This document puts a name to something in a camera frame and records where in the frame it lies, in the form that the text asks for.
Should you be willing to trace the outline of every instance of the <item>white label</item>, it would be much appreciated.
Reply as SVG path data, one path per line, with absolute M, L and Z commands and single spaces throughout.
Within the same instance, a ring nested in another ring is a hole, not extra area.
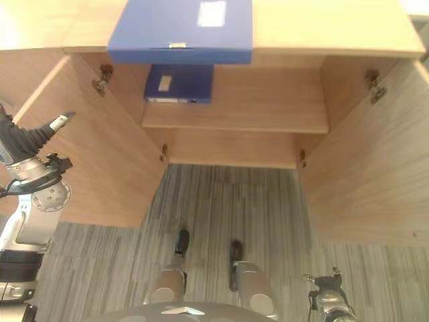
M 168 92 L 172 79 L 170 75 L 162 75 L 160 85 L 158 86 L 158 92 Z
M 200 3 L 198 12 L 199 27 L 223 27 L 225 25 L 225 14 L 227 13 L 226 1 L 205 1 Z
M 165 99 L 163 97 L 151 97 L 148 100 L 152 103 L 179 103 L 177 99 Z

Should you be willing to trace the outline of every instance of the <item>cabinet hinge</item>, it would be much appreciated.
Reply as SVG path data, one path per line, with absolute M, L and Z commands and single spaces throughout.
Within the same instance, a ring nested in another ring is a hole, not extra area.
M 380 100 L 386 93 L 385 87 L 379 86 L 380 71 L 377 69 L 369 69 L 365 73 L 365 80 L 367 81 L 368 89 L 371 91 L 371 104 L 374 105 Z
M 306 151 L 305 150 L 300 151 L 300 165 L 302 168 L 305 168 L 307 166 Z
M 167 144 L 164 144 L 164 145 L 162 146 L 162 154 L 160 155 L 160 160 L 161 160 L 162 162 L 164 162 L 164 160 L 166 160 L 166 159 L 167 159 L 167 149 L 168 149 Z
M 105 86 L 109 84 L 113 75 L 113 66 L 110 64 L 100 65 L 100 80 L 93 79 L 92 85 L 101 97 L 105 96 Z

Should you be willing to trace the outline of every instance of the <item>gray carpet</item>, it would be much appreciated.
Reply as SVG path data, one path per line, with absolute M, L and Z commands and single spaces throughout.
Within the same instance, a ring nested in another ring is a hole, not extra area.
M 429 320 L 429 248 L 318 241 L 292 170 L 171 165 L 140 228 L 59 225 L 33 301 L 38 321 L 141 304 L 181 227 L 191 233 L 186 300 L 238 303 L 227 283 L 228 247 L 238 238 L 269 276 L 282 321 L 306 321 L 310 285 L 302 275 L 333 266 L 362 321 Z

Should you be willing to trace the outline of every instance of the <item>open cabinet door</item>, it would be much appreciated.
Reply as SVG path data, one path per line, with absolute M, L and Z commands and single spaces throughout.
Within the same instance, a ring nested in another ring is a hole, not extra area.
M 73 167 L 64 175 L 72 199 L 62 214 L 63 221 L 137 226 L 141 223 L 160 183 L 167 161 L 146 133 L 128 115 L 106 88 L 105 96 L 92 88 L 99 79 L 79 56 L 65 56 L 56 65 L 51 80 L 38 90 L 18 123 L 38 127 L 65 111 L 74 119 L 60 130 L 40 156 L 57 152 L 69 157 Z M 1 212 L 15 203 L 13 197 L 0 201 Z
M 402 61 L 300 169 L 310 216 L 325 240 L 429 245 L 429 76 Z

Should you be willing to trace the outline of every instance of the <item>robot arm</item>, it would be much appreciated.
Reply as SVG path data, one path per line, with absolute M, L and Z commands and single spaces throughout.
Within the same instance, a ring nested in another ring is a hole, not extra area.
M 318 311 L 323 322 L 356 322 L 358 321 L 355 311 L 350 306 L 347 296 L 341 284 L 343 277 L 338 268 L 333 268 L 334 276 L 313 277 L 306 275 L 307 281 L 315 284 L 319 289 L 308 293 L 310 299 L 310 320 L 311 310 Z
M 0 235 L 0 321 L 34 321 L 37 308 L 25 301 L 34 296 L 36 276 L 50 245 L 70 187 L 61 175 L 72 167 L 68 158 L 48 155 L 42 146 L 73 116 L 65 113 L 37 129 L 18 128 L 0 105 L 0 163 L 12 181 L 0 198 L 18 195 L 19 204 Z

